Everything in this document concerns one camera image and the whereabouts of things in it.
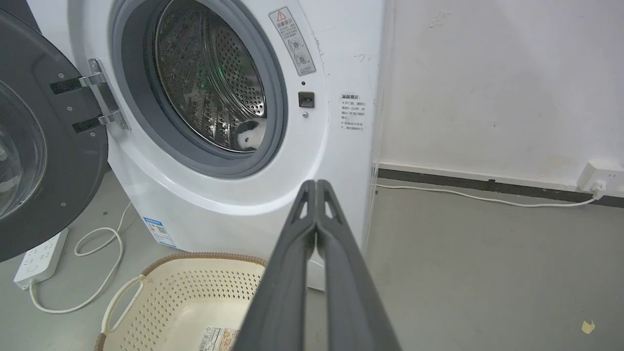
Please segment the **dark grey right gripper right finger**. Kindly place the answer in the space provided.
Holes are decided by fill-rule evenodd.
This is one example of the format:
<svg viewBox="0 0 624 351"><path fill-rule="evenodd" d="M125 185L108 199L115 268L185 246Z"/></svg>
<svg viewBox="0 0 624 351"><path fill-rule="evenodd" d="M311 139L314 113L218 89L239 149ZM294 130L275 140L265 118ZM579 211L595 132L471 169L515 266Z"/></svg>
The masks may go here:
<svg viewBox="0 0 624 351"><path fill-rule="evenodd" d="M396 333L337 195L316 183L317 249L326 270L331 351L399 351Z"/></svg>

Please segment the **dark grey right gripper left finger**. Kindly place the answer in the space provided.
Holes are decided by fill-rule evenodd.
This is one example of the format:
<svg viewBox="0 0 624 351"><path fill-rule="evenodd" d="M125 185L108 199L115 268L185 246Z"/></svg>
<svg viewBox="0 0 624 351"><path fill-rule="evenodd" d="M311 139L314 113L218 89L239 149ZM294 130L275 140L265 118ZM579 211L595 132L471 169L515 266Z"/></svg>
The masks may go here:
<svg viewBox="0 0 624 351"><path fill-rule="evenodd" d="M306 180L279 233L234 351L302 351L307 264L315 247L316 182Z"/></svg>

